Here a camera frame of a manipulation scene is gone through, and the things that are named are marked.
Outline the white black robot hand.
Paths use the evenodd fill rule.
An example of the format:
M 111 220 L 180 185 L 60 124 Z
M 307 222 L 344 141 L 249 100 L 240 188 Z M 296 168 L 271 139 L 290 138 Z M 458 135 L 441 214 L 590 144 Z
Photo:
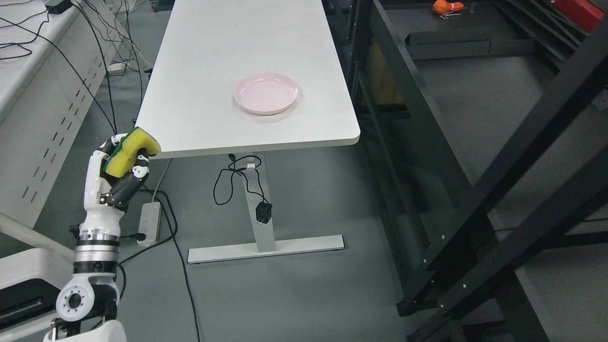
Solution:
M 144 149 L 138 151 L 135 165 L 123 177 L 111 177 L 104 172 L 109 156 L 126 135 L 111 136 L 89 158 L 83 198 L 86 213 L 84 222 L 79 226 L 80 240 L 117 239 L 120 220 L 128 210 L 130 200 L 149 176 L 151 156 Z

